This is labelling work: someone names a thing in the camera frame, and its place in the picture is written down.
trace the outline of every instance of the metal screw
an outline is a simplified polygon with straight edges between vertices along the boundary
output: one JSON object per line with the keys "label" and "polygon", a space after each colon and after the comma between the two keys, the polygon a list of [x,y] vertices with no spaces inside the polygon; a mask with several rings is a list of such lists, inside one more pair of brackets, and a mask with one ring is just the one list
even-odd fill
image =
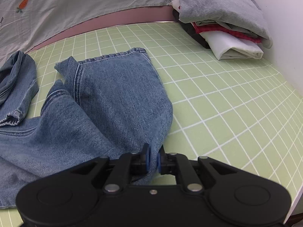
{"label": "metal screw", "polygon": [[151,189],[151,190],[149,191],[149,193],[150,193],[151,195],[156,195],[156,194],[158,193],[158,191],[157,191],[156,189]]}
{"label": "metal screw", "polygon": [[111,184],[105,185],[104,189],[105,189],[107,192],[117,192],[117,191],[120,189],[120,187],[119,187],[119,185],[117,185],[117,184],[111,183]]}
{"label": "metal screw", "polygon": [[203,189],[202,185],[198,183],[191,183],[187,186],[187,188],[192,192],[198,192]]}

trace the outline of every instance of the carrot print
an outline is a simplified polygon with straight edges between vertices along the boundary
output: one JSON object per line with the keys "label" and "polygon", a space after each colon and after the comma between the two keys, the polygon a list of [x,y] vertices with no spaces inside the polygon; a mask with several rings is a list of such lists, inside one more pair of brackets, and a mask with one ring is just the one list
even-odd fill
{"label": "carrot print", "polygon": [[20,11],[20,13],[23,13],[23,12],[22,12],[22,9],[24,9],[24,8],[26,7],[27,2],[28,2],[28,0],[23,0],[23,1],[20,3],[19,7],[17,7],[16,13],[19,13],[19,11]]}

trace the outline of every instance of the white grid line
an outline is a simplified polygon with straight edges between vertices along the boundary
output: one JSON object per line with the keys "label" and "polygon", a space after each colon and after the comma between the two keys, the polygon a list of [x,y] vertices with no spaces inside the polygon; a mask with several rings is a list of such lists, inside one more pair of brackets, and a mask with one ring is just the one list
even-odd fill
{"label": "white grid line", "polygon": [[42,53],[42,55],[41,55],[41,57],[40,57],[40,60],[39,60],[39,62],[38,62],[38,64],[37,64],[36,68],[39,66],[40,61],[42,60],[42,57],[43,57],[43,55],[44,55],[44,53],[45,53],[45,50],[46,50],[46,48],[44,49],[44,51],[43,51],[43,53]]}
{"label": "white grid line", "polygon": [[281,129],[273,136],[273,138],[270,139],[270,141],[268,142],[268,144],[265,145],[263,149],[265,149],[270,143],[272,143],[272,141],[276,138],[276,136],[279,135],[280,131],[285,127],[285,125],[286,125],[287,123],[288,123],[288,121],[287,121],[287,122],[281,127]]}
{"label": "white grid line", "polygon": [[1,224],[1,227],[4,227],[2,224],[1,214],[0,214],[0,224]]}
{"label": "white grid line", "polygon": [[[199,70],[202,74],[203,74],[203,72],[196,66],[196,65],[194,65],[196,68],[197,68],[197,70]],[[230,104],[230,102],[225,98],[225,96],[219,91],[219,93],[221,94],[221,96],[228,102],[228,104],[232,107],[232,109],[236,112],[236,114],[240,117],[240,119],[241,119],[241,121],[244,123],[244,125],[247,127],[247,125],[246,125],[246,123],[243,121],[243,119],[242,119],[242,117],[238,114],[238,112],[234,109],[234,107]],[[250,159],[250,157],[248,156],[248,154],[247,154],[247,152],[246,152],[246,150],[244,149],[244,147],[242,146],[242,144],[241,144],[241,142],[238,140],[238,138],[237,138],[237,136],[235,135],[235,133],[234,133],[234,131],[230,128],[230,126],[229,126],[229,124],[226,122],[226,120],[223,118],[223,116],[220,114],[220,112],[217,110],[217,108],[216,108],[216,106],[209,100],[209,98],[207,97],[207,95],[205,95],[205,97],[207,98],[207,100],[211,103],[211,105],[213,106],[213,108],[217,111],[217,113],[219,113],[219,116],[222,118],[222,120],[223,120],[223,122],[226,124],[226,126],[229,128],[229,130],[231,131],[231,133],[233,134],[233,136],[234,136],[234,138],[237,140],[237,142],[239,143],[239,145],[241,146],[241,148],[243,149],[243,151],[244,151],[244,153],[245,153],[245,155],[247,156],[247,158],[248,158],[248,160],[250,161],[250,163],[252,164],[252,166],[253,166],[253,168],[256,170],[256,172],[257,172],[257,174],[259,175],[259,173],[258,173],[258,170],[256,169],[256,167],[255,167],[255,165],[253,164],[253,162],[252,162],[252,160]],[[253,133],[250,131],[250,129],[248,129],[249,130],[249,132],[251,133],[251,135],[253,136],[253,138],[255,139],[255,141],[257,142],[257,144],[259,145],[259,147],[261,148],[261,150],[262,150],[262,147],[260,146],[260,144],[259,144],[259,142],[256,140],[256,138],[255,138],[255,136],[253,135]],[[220,150],[221,150],[221,152],[223,153],[223,155],[224,155],[224,157],[225,158],[227,158],[227,156],[225,155],[225,153],[224,153],[224,151],[220,148]]]}
{"label": "white grid line", "polygon": [[[237,85],[234,85],[234,86],[231,86],[231,87],[227,87],[227,88],[223,88],[223,89],[217,89],[217,90],[214,90],[214,91],[205,93],[205,94],[197,95],[197,96],[194,96],[194,97],[189,97],[188,99],[191,100],[191,99],[195,99],[195,98],[197,98],[197,97],[207,96],[207,95],[210,95],[210,94],[213,94],[213,93],[218,93],[218,92],[223,91],[223,90],[232,89],[232,88],[234,88],[234,87],[241,86],[241,85],[243,85],[243,84],[237,84]],[[263,93],[263,94],[260,94],[260,95],[257,96],[257,97],[252,97],[249,101],[242,102],[242,104],[235,106],[235,108],[236,108],[236,107],[240,107],[240,106],[242,106],[242,105],[245,104],[245,103],[249,103],[249,102],[252,101],[252,100],[258,99],[259,97],[261,97],[261,96],[263,96],[263,95],[265,95],[265,94],[267,94],[267,93],[269,93],[269,92],[271,92],[271,91],[272,91],[272,90],[269,90],[269,91],[267,91],[267,92],[265,92],[265,93]],[[180,103],[180,102],[184,102],[184,101],[186,101],[186,100],[176,101],[176,102],[173,102],[173,104]]]}
{"label": "white grid line", "polygon": [[291,179],[290,179],[288,185],[286,186],[286,188],[288,188],[288,186],[290,185],[291,182],[294,182],[294,181],[293,181],[293,178],[294,178],[294,176],[296,175],[296,172],[297,172],[297,171],[299,172],[299,175],[300,175],[300,177],[301,177],[301,179],[302,179],[302,176],[301,176],[301,173],[300,173],[300,170],[299,170],[299,165],[301,164],[301,162],[302,162],[302,159],[300,160],[300,163],[299,163],[298,165],[296,165],[297,168],[296,168],[296,170],[294,171],[293,176],[291,176]]}
{"label": "white grid line", "polygon": [[31,52],[27,53],[31,58],[35,58],[36,54],[37,54],[37,51],[34,53],[35,55],[34,56],[31,56]]}
{"label": "white grid line", "polygon": [[110,38],[110,41],[112,42],[112,45],[114,46],[115,51],[117,52],[117,49],[116,49],[116,47],[115,47],[115,45],[113,43],[112,37],[110,36],[109,31],[107,30],[107,28],[106,28],[106,31],[107,31],[107,33],[109,35],[109,38]]}
{"label": "white grid line", "polygon": [[[295,112],[290,116],[290,118],[289,118],[289,120],[290,119],[292,119],[293,120],[293,115],[296,115],[295,114]],[[299,132],[301,131],[301,129],[302,129],[302,126],[301,126],[301,128],[299,128],[298,127],[298,132],[296,132],[295,130],[294,130],[294,128],[290,125],[290,127],[293,129],[293,131],[294,131],[294,133],[297,133],[297,135],[296,135],[296,138],[292,141],[293,142],[293,145],[294,145],[294,147],[295,147],[295,149],[297,150],[297,152],[299,153],[299,151],[298,151],[298,149],[297,149],[297,147],[296,147],[296,145],[294,144],[294,142],[295,142],[295,140],[297,139],[297,137],[298,137],[298,134],[299,134]],[[279,134],[279,137],[280,137],[280,139],[282,140],[282,142],[284,143],[284,145],[286,146],[286,144],[285,144],[285,142],[284,142],[284,140],[281,138],[281,136],[280,136],[280,134]],[[292,154],[289,152],[289,155],[291,156],[291,158],[292,158],[292,160],[293,160],[293,162],[294,162],[294,164],[296,165],[296,162],[295,162],[295,160],[294,160],[294,158],[293,158],[293,156],[292,156]]]}
{"label": "white grid line", "polygon": [[[190,53],[183,53],[183,55],[185,57],[186,57],[186,54],[192,54],[192,52],[190,52]],[[195,62],[195,63],[191,62],[191,63],[187,63],[187,64],[178,64],[177,63],[177,65],[159,67],[159,68],[156,68],[156,70],[163,69],[163,68],[176,67],[176,66],[187,66],[187,65],[191,65],[191,64],[196,65],[196,64],[199,64],[199,63],[210,63],[210,62],[217,62],[217,61],[215,61],[215,60],[201,61],[201,62]],[[235,69],[235,70],[232,70],[232,71],[222,71],[222,72],[216,72],[216,73],[210,73],[210,74],[203,74],[203,76],[211,76],[211,75],[218,75],[218,74],[225,73],[225,72],[238,72],[238,71],[243,71],[243,70],[242,69]]]}
{"label": "white grid line", "polygon": [[[233,92],[234,92],[234,94],[241,100],[241,98],[239,97],[239,95],[234,91],[234,89],[231,89]],[[254,136],[254,134],[252,133],[252,131],[250,130],[250,129],[248,129],[248,126],[247,126],[247,124],[244,122],[244,120],[242,119],[242,117],[239,115],[239,113],[237,112],[237,110],[230,104],[230,102],[225,98],[225,96],[220,92],[220,94],[221,94],[221,96],[223,96],[223,98],[227,101],[227,103],[232,107],[232,110],[234,110],[235,112],[236,112],[236,114],[238,115],[238,117],[241,119],[241,121],[243,122],[243,124],[246,126],[246,128],[247,128],[247,130],[250,132],[250,134],[252,135],[252,137],[255,139],[255,141],[256,141],[256,143],[258,144],[258,146],[260,147],[260,149],[261,149],[261,151],[262,151],[262,147],[261,147],[261,145],[260,145],[260,143],[258,142],[258,140],[255,138],[255,136]],[[247,107],[247,109],[249,110],[249,112],[253,115],[253,117],[256,119],[256,120],[258,120],[256,117],[255,117],[255,115],[252,113],[252,111]],[[240,144],[240,146],[241,146],[241,148],[244,150],[244,152],[245,152],[245,154],[246,154],[246,156],[248,157],[248,159],[249,159],[249,161],[251,162],[251,164],[252,164],[252,166],[253,166],[253,168],[256,170],[256,172],[257,172],[257,174],[258,174],[258,176],[260,175],[259,174],[259,172],[258,172],[258,170],[257,170],[257,168],[255,167],[255,165],[253,164],[253,161],[252,161],[252,159],[249,157],[249,155],[247,154],[247,152],[246,152],[246,150],[244,149],[244,147],[242,146],[242,144],[241,144],[241,142],[237,139],[237,141],[238,141],[238,143]],[[271,164],[271,162],[269,161],[269,159],[268,159],[268,157],[266,156],[266,154],[265,153],[263,153],[264,155],[265,155],[265,157],[266,157],[266,159],[268,160],[268,162],[269,162],[269,165],[272,167],[272,169],[274,170],[274,168],[273,168],[273,166],[272,166],[272,164]]]}
{"label": "white grid line", "polygon": [[[196,78],[201,78],[201,77],[207,77],[207,76],[214,76],[214,75],[218,75],[218,74],[209,74],[209,75],[204,75],[204,76],[197,76],[197,77],[191,77],[191,78],[186,78],[186,79],[181,79],[181,80],[175,80],[175,82],[182,82],[184,80],[189,80],[189,79],[196,79]],[[245,85],[247,83],[251,83],[251,82],[255,82],[255,80],[252,80],[252,81],[249,81],[249,82],[245,82],[245,83],[238,83],[238,84],[235,84],[235,85],[231,85],[226,88],[222,88],[222,89],[218,89],[218,90],[214,90],[212,92],[209,92],[209,93],[216,93],[216,92],[219,92],[219,91],[222,91],[222,90],[226,90],[226,89],[231,89],[231,88],[234,88],[234,87],[237,87],[237,86],[242,86],[242,85]]]}
{"label": "white grid line", "polygon": [[[41,56],[41,58],[40,58],[40,60],[39,60],[39,63],[40,63],[40,61],[41,61],[41,59],[42,59],[42,57],[43,57],[43,55],[44,55],[44,53],[45,53],[45,50],[46,50],[46,47],[45,47],[44,52],[43,52],[43,54],[42,54],[42,56]],[[39,98],[39,95],[40,95],[40,88],[39,88],[39,90],[38,90],[37,100],[38,100],[38,98]],[[36,109],[37,109],[37,104],[35,105],[34,116],[36,115]]]}
{"label": "white grid line", "polygon": [[10,220],[10,222],[11,222],[11,226],[13,227],[13,223],[12,223],[12,219],[11,219],[10,213],[9,213],[9,220]]}
{"label": "white grid line", "polygon": [[99,43],[99,39],[98,39],[98,34],[97,34],[97,31],[96,31],[96,30],[95,30],[95,33],[96,33],[97,42],[98,42],[98,46],[99,46],[99,52],[100,52],[100,55],[102,55],[101,49],[100,49],[100,43]]}
{"label": "white grid line", "polygon": [[74,37],[74,44],[73,44],[73,49],[72,49],[72,55],[74,55],[75,41],[76,41],[76,37]]}
{"label": "white grid line", "polygon": [[296,166],[296,170],[295,170],[293,176],[290,175],[290,173],[289,173],[289,171],[288,171],[288,169],[287,169],[287,166],[286,166],[285,163],[284,163],[284,159],[286,158],[287,154],[290,154],[290,156],[291,156],[290,149],[292,148],[293,145],[294,145],[294,142],[293,142],[292,145],[287,149],[287,153],[285,154],[285,156],[283,157],[282,161],[279,163],[279,165],[277,166],[277,168],[274,170],[274,173],[275,173],[276,170],[280,167],[280,165],[281,165],[282,163],[284,164],[284,166],[285,166],[285,168],[286,168],[286,170],[287,170],[287,172],[288,172],[288,174],[289,174],[289,176],[290,176],[290,178],[291,178],[291,180],[289,181],[287,187],[289,186],[289,184],[290,184],[291,182],[293,182],[293,177],[294,177],[294,175],[296,174],[296,171],[298,170],[298,167],[299,167],[299,165],[300,165],[300,163],[301,163],[301,162],[300,162],[298,165],[296,165],[296,163],[295,163],[295,161],[294,161],[294,164],[295,164],[295,166]]}
{"label": "white grid line", "polygon": [[[263,131],[265,132],[265,134],[267,135],[267,137],[270,139],[270,137],[269,137],[269,135],[267,134],[267,132],[266,132],[266,130],[264,129],[264,127],[259,123],[259,125],[261,126],[261,128],[263,129]],[[270,161],[269,161],[269,159],[268,159],[268,157],[267,157],[267,155],[264,153],[264,149],[267,147],[267,145],[264,147],[264,148],[261,148],[261,151],[257,154],[257,155],[260,155],[262,152],[263,152],[263,154],[265,155],[265,157],[266,157],[266,159],[267,159],[267,161],[269,162],[269,164],[271,165],[271,163],[270,163]],[[273,171],[274,171],[274,174],[276,175],[276,177],[278,178],[278,181],[280,182],[280,179],[279,179],[279,177],[278,177],[278,175],[276,174],[276,172],[275,172],[275,170],[274,170],[274,168],[272,167],[272,169],[273,169]]]}
{"label": "white grid line", "polygon": [[[197,97],[199,97],[199,96],[191,97],[191,98],[189,98],[189,100],[195,99],[195,98],[197,98]],[[246,102],[244,102],[244,103],[241,103],[240,105],[237,105],[237,106],[235,106],[234,108],[241,107],[241,106],[243,106],[243,105],[245,105],[245,104],[251,102],[252,100],[257,99],[257,98],[259,98],[259,96],[258,96],[258,97],[254,97],[254,98],[252,98],[251,100],[246,101]],[[227,112],[229,112],[229,111],[231,111],[231,110],[233,110],[233,109],[232,109],[232,108],[227,109],[227,110],[225,110],[225,111],[222,111],[220,114],[225,114],[225,113],[227,113]],[[219,116],[219,113],[218,113],[218,114],[215,114],[215,115],[213,115],[213,116],[211,116],[211,117],[209,117],[209,118],[204,119],[204,121],[211,120],[212,118],[215,118],[215,117],[218,117],[218,116]],[[200,121],[200,122],[197,122],[197,123],[194,123],[194,124],[192,124],[192,125],[189,125],[189,126],[184,127],[184,129],[188,129],[188,128],[190,128],[190,127],[193,127],[193,126],[195,126],[195,125],[197,125],[197,124],[201,124],[201,123],[202,123],[201,121]],[[257,123],[258,123],[258,120],[256,119],[256,122],[255,122],[253,125],[251,125],[249,128],[253,127],[253,126],[256,125]],[[181,130],[179,129],[179,130],[176,130],[176,131],[174,131],[174,132],[171,132],[171,133],[169,133],[169,135],[170,135],[170,134],[177,133],[177,132],[179,132],[179,131],[181,131]]]}
{"label": "white grid line", "polygon": [[87,56],[86,56],[86,33],[84,33],[84,42],[85,42],[85,44],[84,44],[84,46],[85,46],[85,59],[87,59]]}

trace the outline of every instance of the jeans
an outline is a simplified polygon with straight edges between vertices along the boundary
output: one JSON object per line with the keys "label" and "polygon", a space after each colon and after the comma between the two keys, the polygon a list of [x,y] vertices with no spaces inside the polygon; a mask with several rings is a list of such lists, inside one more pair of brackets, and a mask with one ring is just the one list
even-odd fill
{"label": "jeans", "polygon": [[34,60],[17,51],[0,68],[0,126],[18,125],[38,90]]}
{"label": "jeans", "polygon": [[55,68],[57,80],[40,117],[0,128],[0,207],[15,205],[28,182],[92,158],[117,159],[151,147],[148,183],[157,153],[170,129],[172,104],[146,51],[105,55],[77,62],[70,57]]}

